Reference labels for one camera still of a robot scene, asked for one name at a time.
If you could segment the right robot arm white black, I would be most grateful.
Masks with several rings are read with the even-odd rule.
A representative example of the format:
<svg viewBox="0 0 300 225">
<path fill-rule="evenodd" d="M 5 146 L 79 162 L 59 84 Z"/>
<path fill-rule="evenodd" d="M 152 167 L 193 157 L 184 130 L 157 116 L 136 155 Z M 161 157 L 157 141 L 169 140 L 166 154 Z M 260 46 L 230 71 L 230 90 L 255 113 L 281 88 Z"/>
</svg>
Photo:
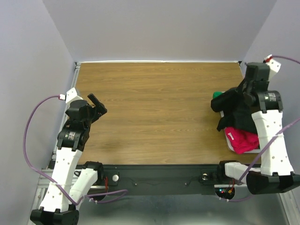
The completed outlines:
<svg viewBox="0 0 300 225">
<path fill-rule="evenodd" d="M 283 134 L 295 122 L 282 126 L 282 98 L 278 91 L 268 89 L 270 78 L 280 66 L 272 59 L 247 64 L 245 77 L 235 91 L 251 110 L 261 151 L 248 166 L 238 161 L 221 161 L 216 170 L 219 182 L 233 179 L 237 185 L 246 184 L 253 195 L 285 193 L 300 185 Z"/>
</svg>

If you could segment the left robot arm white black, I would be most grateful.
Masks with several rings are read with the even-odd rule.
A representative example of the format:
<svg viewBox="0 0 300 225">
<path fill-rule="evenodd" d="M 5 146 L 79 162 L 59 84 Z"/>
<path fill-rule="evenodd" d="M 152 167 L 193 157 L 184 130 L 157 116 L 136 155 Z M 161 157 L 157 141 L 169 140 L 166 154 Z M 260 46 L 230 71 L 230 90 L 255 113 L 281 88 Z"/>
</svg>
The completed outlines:
<svg viewBox="0 0 300 225">
<path fill-rule="evenodd" d="M 68 116 L 57 137 L 56 162 L 47 192 L 38 209 L 32 210 L 30 220 L 36 225 L 76 225 L 79 208 L 90 187 L 104 181 L 104 167 L 100 162 L 86 162 L 76 182 L 73 176 L 85 144 L 89 139 L 92 123 L 107 113 L 105 106 L 89 94 L 89 104 L 81 97 L 66 99 Z"/>
</svg>

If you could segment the green t shirt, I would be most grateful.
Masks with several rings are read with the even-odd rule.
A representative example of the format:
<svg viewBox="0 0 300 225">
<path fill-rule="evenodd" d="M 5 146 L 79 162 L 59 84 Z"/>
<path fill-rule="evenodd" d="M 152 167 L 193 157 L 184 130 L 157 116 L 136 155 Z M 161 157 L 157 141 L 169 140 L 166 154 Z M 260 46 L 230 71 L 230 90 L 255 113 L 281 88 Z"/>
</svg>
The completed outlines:
<svg viewBox="0 0 300 225">
<path fill-rule="evenodd" d="M 216 91 L 216 92 L 214 92 L 213 95 L 212 95 L 212 99 L 215 99 L 215 98 L 219 97 L 223 93 L 224 93 L 223 91 Z"/>
</svg>

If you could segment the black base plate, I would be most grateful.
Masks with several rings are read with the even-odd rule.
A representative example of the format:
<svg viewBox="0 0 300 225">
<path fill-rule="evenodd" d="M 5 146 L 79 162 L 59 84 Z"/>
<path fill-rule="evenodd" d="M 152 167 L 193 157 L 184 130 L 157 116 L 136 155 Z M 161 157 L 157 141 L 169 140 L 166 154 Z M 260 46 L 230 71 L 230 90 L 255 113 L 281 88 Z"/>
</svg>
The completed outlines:
<svg viewBox="0 0 300 225">
<path fill-rule="evenodd" d="M 203 165 L 104 165 L 108 187 L 102 181 L 90 194 L 128 190 L 128 195 L 215 195 L 216 187 L 228 187 L 231 178 L 218 173 L 217 164 Z"/>
</svg>

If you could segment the black t shirt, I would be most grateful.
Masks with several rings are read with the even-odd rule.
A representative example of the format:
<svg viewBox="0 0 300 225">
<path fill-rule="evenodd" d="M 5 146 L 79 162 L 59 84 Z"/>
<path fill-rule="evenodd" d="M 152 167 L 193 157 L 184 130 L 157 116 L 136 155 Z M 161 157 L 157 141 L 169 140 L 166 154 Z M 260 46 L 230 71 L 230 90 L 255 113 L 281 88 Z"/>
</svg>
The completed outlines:
<svg viewBox="0 0 300 225">
<path fill-rule="evenodd" d="M 233 127 L 253 134 L 257 134 L 255 123 L 248 105 L 243 100 L 236 88 L 230 88 L 211 100 L 211 109 L 223 112 L 224 116 L 219 120 L 217 130 Z"/>
</svg>

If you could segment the aluminium frame rail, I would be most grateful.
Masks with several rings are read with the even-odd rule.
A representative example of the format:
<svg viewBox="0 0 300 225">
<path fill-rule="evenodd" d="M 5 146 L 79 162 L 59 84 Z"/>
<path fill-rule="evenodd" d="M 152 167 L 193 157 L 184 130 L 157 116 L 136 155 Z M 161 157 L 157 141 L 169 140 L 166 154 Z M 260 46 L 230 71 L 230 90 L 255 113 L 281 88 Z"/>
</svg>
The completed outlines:
<svg viewBox="0 0 300 225">
<path fill-rule="evenodd" d="M 80 71 L 80 67 L 81 67 L 81 62 L 75 62 L 75 70 L 74 70 L 74 74 L 72 76 L 72 82 L 70 84 L 70 87 L 68 89 L 71 89 L 73 87 L 76 86 L 76 82 L 79 76 L 79 71 Z M 46 166 L 45 169 L 41 169 L 42 172 L 46 173 L 48 176 L 51 176 L 53 168 L 54 168 L 54 161 L 56 159 L 56 149 L 57 149 L 57 138 L 55 139 L 55 144 L 54 144 L 54 148 L 51 154 L 51 159 L 49 161 L 49 164 Z M 34 201 L 33 201 L 33 205 L 31 207 L 31 210 L 34 209 L 38 209 L 42 200 L 44 199 L 44 196 L 46 194 L 46 191 L 48 189 L 49 186 L 49 180 L 40 175 L 38 178 L 38 183 L 37 183 L 37 189 L 36 189 L 36 193 L 35 193 L 35 197 L 34 197 Z"/>
</svg>

